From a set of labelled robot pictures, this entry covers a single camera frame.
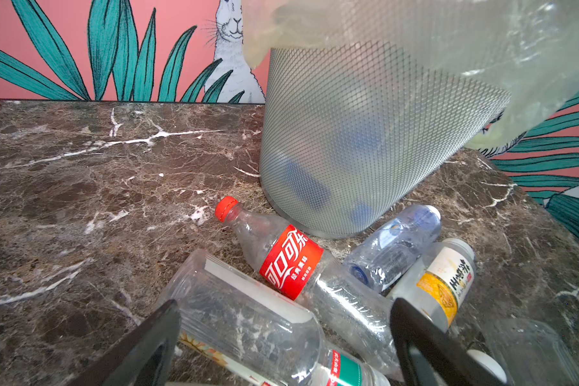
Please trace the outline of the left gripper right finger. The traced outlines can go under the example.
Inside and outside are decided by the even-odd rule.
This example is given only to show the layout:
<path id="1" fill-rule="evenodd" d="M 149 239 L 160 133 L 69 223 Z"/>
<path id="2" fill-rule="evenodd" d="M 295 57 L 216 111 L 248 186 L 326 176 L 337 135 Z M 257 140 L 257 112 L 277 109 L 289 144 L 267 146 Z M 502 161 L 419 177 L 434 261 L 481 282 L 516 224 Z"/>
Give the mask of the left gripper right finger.
<path id="1" fill-rule="evenodd" d="M 407 385 L 503 384 L 405 299 L 393 302 L 390 329 Z"/>

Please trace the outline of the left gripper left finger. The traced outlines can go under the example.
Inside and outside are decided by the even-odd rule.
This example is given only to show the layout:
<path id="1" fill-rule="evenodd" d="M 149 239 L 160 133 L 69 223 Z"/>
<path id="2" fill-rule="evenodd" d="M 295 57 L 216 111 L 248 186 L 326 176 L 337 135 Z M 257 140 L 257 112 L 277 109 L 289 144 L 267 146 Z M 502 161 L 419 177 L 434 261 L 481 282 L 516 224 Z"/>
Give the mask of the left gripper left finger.
<path id="1" fill-rule="evenodd" d="M 164 385 L 175 355 L 180 318 L 177 302 L 164 302 L 69 384 Z"/>

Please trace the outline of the red white label water bottle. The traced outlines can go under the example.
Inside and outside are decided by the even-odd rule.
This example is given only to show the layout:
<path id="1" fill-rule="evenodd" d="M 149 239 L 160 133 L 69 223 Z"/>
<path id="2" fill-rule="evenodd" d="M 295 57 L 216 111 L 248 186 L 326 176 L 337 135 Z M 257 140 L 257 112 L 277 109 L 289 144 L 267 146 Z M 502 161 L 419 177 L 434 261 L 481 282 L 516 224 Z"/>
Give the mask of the red white label water bottle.
<path id="1" fill-rule="evenodd" d="M 505 385 L 579 385 L 579 366 L 548 324 L 498 319 L 482 330 L 488 352 L 467 354 Z"/>

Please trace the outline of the blue label bottle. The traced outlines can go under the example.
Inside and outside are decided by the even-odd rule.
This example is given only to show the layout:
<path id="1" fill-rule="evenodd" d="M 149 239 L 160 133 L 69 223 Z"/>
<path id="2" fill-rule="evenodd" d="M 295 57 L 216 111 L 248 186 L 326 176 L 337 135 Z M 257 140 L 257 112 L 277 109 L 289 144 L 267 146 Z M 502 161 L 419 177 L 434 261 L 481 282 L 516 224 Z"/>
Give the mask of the blue label bottle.
<path id="1" fill-rule="evenodd" d="M 319 212 L 331 199 L 330 189 L 297 161 L 288 159 L 284 162 L 281 179 L 286 193 L 297 202 L 297 206 Z"/>

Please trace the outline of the grey mesh waste bin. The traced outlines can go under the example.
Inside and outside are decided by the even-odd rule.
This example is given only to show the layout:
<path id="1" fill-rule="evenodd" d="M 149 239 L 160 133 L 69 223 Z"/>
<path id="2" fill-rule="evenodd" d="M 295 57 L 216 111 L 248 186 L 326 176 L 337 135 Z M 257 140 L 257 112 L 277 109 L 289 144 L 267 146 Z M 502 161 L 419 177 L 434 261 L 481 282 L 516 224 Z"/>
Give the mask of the grey mesh waste bin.
<path id="1" fill-rule="evenodd" d="M 265 197 L 305 233 L 354 236 L 367 229 L 349 219 L 356 204 L 370 205 L 375 223 L 510 98 L 505 89 L 427 69 L 390 43 L 275 48 L 259 168 Z M 330 189 L 323 210 L 297 206 L 286 193 L 288 159 Z"/>

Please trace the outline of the translucent green bin liner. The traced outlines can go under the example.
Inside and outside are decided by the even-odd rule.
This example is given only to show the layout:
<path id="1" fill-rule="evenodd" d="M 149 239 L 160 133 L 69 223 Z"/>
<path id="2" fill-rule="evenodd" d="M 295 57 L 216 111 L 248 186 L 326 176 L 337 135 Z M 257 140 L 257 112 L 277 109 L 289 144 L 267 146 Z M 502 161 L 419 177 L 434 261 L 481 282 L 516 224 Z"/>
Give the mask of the translucent green bin liner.
<path id="1" fill-rule="evenodd" d="M 251 66 L 272 48 L 381 41 L 507 90 L 503 116 L 472 149 L 507 145 L 579 91 L 579 1 L 245 1 L 242 15 Z"/>

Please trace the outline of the yellow white label bottle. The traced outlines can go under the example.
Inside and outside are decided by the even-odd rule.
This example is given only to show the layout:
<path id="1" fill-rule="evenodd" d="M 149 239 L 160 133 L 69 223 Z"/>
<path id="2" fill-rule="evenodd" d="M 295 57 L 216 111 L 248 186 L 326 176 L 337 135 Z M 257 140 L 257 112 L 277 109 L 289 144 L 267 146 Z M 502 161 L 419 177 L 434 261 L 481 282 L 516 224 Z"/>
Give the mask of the yellow white label bottle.
<path id="1" fill-rule="evenodd" d="M 388 299 L 405 299 L 446 332 L 477 278 L 474 250 L 447 238 L 433 244 L 396 282 Z"/>

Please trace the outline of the red label cola bottle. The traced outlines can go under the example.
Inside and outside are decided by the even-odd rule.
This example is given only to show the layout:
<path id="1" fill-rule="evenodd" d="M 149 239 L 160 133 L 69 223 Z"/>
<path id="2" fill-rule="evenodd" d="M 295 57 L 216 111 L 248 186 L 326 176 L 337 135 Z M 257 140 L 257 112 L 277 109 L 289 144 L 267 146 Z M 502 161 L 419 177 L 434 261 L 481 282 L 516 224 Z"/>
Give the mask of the red label cola bottle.
<path id="1" fill-rule="evenodd" d="M 403 380 L 390 328 L 391 300 L 279 216 L 251 212 L 231 196 L 217 204 L 215 215 L 234 231 L 248 264 L 274 289 L 313 312 L 384 376 Z"/>

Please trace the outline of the large clear square bottle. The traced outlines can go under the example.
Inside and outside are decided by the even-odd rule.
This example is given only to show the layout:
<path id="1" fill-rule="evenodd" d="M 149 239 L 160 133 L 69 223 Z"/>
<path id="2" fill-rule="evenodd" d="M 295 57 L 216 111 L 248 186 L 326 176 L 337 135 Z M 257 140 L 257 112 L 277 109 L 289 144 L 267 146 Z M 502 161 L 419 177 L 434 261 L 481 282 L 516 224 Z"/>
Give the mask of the large clear square bottle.
<path id="1" fill-rule="evenodd" d="M 183 262 L 157 304 L 175 300 L 179 341 L 252 385 L 326 385 L 314 314 L 203 249 Z"/>

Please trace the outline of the green label clear bottle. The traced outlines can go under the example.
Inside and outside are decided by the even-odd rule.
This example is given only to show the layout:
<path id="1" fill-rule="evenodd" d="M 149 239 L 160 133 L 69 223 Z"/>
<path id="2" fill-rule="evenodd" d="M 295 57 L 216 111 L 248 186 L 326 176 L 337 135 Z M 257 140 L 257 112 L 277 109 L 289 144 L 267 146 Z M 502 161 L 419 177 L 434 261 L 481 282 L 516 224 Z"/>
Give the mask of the green label clear bottle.
<path id="1" fill-rule="evenodd" d="M 317 354 L 299 366 L 292 385 L 389 386 L 386 376 L 371 365 L 324 340 Z"/>

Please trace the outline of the clear bottle white cap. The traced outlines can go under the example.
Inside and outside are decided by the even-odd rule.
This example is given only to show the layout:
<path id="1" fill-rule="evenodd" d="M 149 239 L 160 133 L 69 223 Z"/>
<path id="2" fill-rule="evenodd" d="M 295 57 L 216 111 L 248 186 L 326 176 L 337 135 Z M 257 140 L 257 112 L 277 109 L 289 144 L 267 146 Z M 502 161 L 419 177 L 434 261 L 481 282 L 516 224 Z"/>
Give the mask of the clear bottle white cap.
<path id="1" fill-rule="evenodd" d="M 441 229 L 439 210 L 431 205 L 411 205 L 352 250 L 344 265 L 368 288 L 381 293 L 429 249 Z"/>

